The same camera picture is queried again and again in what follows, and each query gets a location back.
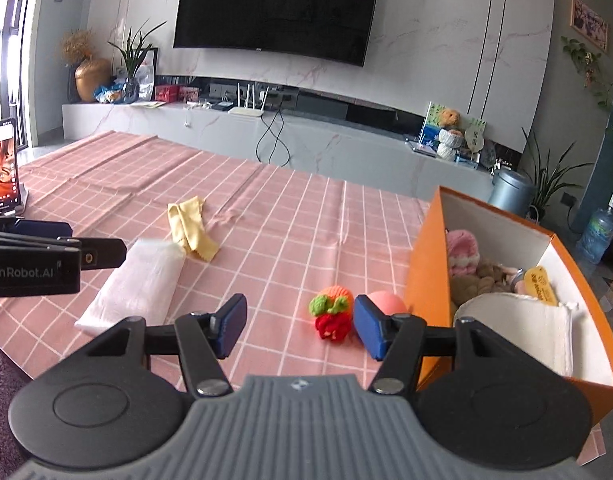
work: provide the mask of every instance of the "phone screen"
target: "phone screen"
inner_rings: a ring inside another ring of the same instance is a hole
[[[0,121],[0,212],[12,211],[21,203],[15,123],[7,119]]]

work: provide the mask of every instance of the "orange toy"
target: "orange toy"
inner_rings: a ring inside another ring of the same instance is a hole
[[[309,312],[315,316],[315,329],[322,339],[341,343],[353,329],[353,294],[343,286],[329,286],[311,303]]]
[[[311,316],[321,316],[322,314],[339,314],[347,312],[353,314],[353,294],[348,288],[333,285],[328,286],[311,300],[309,312]]]

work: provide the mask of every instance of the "orange box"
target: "orange box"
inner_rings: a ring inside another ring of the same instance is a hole
[[[432,326],[452,326],[445,230],[466,229],[480,254],[505,266],[544,266],[558,299],[577,303],[573,377],[591,403],[593,423],[613,409],[613,331],[582,273],[553,233],[462,193],[440,187],[411,253],[405,303]],[[450,358],[425,357],[419,387],[451,370]]]

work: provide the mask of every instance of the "pink checkered tablecloth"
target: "pink checkered tablecloth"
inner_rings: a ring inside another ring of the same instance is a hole
[[[213,312],[244,293],[247,326],[222,362],[235,386],[247,374],[340,373],[367,385],[378,368],[356,339],[322,341],[307,305],[336,283],[355,295],[402,295],[426,204],[118,132],[71,144],[20,173],[30,189],[27,218],[67,221],[77,236],[120,237],[127,245],[170,235],[168,203],[206,198],[206,230],[221,250],[211,264],[186,260],[168,321]],[[110,272],[84,272],[74,296],[0,300],[0,347],[31,377],[80,348],[90,337],[74,321]],[[154,358],[152,369],[184,387],[176,358]]]

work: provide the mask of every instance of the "white towel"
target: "white towel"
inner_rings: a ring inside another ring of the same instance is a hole
[[[129,316],[144,317],[149,326],[162,325],[184,258],[184,251],[173,242],[139,239],[75,326],[100,335]]]
[[[573,374],[570,307],[500,292],[467,301],[455,319],[464,316],[487,325],[555,373]]]

